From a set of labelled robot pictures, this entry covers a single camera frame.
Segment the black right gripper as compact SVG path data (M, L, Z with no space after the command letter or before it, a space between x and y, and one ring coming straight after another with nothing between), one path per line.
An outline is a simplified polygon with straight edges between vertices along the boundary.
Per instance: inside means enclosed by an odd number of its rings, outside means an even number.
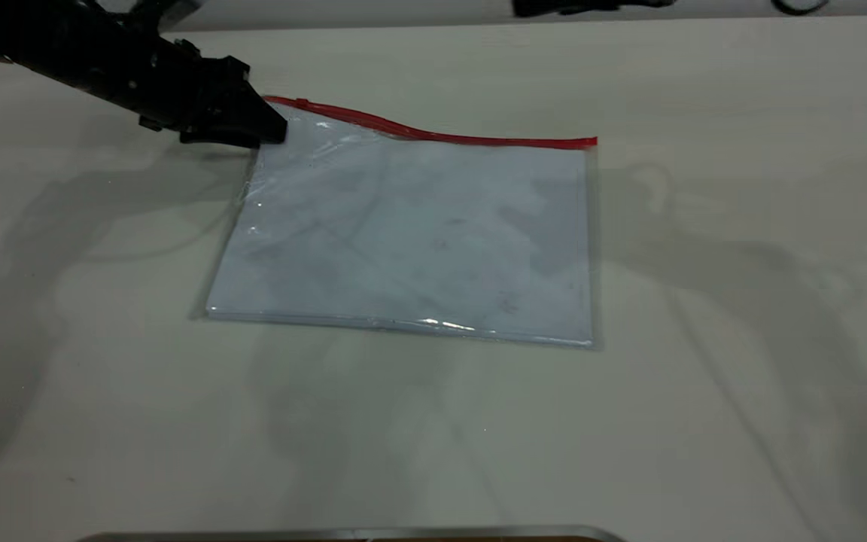
M548 14L576 15L588 11L619 11L625 7L664 9L675 1L513 1L513 15L518 18L542 17Z

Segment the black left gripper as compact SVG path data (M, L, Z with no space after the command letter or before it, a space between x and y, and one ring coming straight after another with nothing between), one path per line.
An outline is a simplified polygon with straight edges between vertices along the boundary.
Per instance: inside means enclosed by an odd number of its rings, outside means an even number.
M142 35L135 46L144 68L135 77L140 124L179 133L182 144L237 148L282 144L288 123L250 82L251 68L235 57L203 57L186 40ZM238 109L244 104L244 124Z

